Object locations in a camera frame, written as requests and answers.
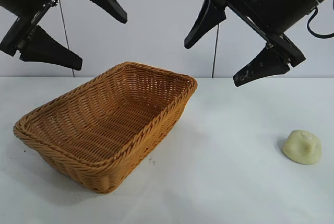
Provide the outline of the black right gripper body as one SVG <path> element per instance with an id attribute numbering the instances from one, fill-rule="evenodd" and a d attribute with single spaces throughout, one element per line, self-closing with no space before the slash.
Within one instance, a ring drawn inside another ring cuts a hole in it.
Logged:
<path id="1" fill-rule="evenodd" d="M 213 0 L 228 7 L 265 41 L 264 49 L 248 68 L 288 68 L 305 61 L 298 47 L 284 34 L 309 13 L 317 14 L 324 0 Z"/>

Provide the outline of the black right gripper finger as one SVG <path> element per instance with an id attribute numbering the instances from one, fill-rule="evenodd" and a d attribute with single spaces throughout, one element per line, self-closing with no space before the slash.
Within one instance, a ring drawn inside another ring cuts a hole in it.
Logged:
<path id="1" fill-rule="evenodd" d="M 257 79 L 287 73 L 290 68 L 284 57 L 285 52 L 281 47 L 264 47 L 251 62 L 233 76 L 234 84 L 239 87 Z"/>
<path id="2" fill-rule="evenodd" d="M 226 19 L 224 0 L 204 0 L 199 15 L 184 40 L 184 47 L 190 49 L 208 31 Z"/>

